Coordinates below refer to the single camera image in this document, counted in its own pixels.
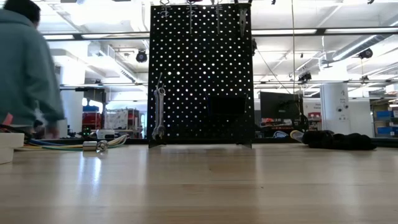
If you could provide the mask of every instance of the black pegboard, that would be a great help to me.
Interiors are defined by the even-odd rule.
[[[164,85],[164,141],[168,139],[254,138],[254,99],[250,10],[241,36],[234,4],[222,4],[220,33],[215,6],[151,8],[147,137],[155,127],[154,90]],[[210,116],[209,96],[245,96],[245,114],[238,119]]]

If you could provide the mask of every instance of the wooden tabletop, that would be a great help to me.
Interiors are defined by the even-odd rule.
[[[300,144],[16,152],[0,222],[398,223],[398,149]]]

